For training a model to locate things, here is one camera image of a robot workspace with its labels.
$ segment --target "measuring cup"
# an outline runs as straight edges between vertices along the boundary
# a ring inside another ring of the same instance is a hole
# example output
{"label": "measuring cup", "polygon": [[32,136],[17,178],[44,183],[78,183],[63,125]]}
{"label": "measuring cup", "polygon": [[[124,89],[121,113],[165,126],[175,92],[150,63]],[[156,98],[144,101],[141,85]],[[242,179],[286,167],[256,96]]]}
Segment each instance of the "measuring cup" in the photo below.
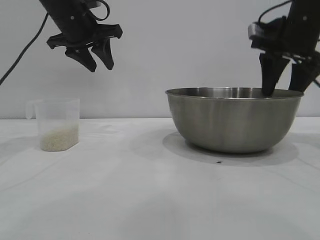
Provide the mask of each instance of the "measuring cup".
{"label": "measuring cup", "polygon": [[60,98],[32,100],[26,104],[26,118],[35,115],[40,148],[65,151],[79,142],[80,100]]}

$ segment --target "white wall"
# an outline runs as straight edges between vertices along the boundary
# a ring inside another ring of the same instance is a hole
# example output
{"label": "white wall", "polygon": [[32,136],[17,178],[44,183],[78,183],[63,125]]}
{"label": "white wall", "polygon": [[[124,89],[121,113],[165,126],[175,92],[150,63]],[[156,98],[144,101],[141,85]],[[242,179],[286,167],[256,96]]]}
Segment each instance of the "white wall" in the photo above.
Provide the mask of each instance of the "white wall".
{"label": "white wall", "polygon": [[[81,116],[167,117],[166,89],[260,87],[259,52],[250,49],[248,25],[282,0],[108,0],[106,24],[120,24],[112,40],[115,68],[97,59],[96,73],[51,50],[46,40],[59,33],[50,19],[37,42],[0,87],[0,118],[23,118],[25,102],[76,97]],[[277,9],[264,19],[288,13]],[[98,14],[103,15],[103,8]],[[1,0],[0,75],[38,31],[45,10],[38,0]],[[290,67],[278,85],[287,88]],[[320,89],[310,87],[299,115],[320,116]]]}

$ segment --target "stainless steel bowl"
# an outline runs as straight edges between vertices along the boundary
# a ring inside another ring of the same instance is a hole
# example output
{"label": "stainless steel bowl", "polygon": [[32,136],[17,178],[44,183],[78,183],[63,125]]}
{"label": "stainless steel bowl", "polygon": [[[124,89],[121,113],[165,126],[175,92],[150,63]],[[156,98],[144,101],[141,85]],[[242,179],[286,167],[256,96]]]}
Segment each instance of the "stainless steel bowl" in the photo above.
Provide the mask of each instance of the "stainless steel bowl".
{"label": "stainless steel bowl", "polygon": [[288,133],[303,93],[261,88],[180,88],[166,91],[174,124],[199,147],[253,153],[273,147]]}

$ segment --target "rice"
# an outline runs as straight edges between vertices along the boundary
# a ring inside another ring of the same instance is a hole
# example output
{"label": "rice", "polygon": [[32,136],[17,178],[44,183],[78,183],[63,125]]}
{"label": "rice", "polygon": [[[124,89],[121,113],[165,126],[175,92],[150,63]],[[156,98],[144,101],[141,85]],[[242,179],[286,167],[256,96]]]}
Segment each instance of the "rice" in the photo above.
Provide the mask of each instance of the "rice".
{"label": "rice", "polygon": [[65,151],[79,142],[79,125],[69,125],[45,133],[40,148],[47,152]]}

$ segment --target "white table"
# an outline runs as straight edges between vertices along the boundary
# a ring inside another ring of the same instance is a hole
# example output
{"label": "white table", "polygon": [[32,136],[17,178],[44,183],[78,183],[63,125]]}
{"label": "white table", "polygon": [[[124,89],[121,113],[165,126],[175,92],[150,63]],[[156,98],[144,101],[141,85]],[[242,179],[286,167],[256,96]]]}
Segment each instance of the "white table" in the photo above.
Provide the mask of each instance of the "white table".
{"label": "white table", "polygon": [[320,239],[320,118],[242,156],[188,146],[171,119],[83,120],[65,152],[36,134],[0,121],[0,240]]}

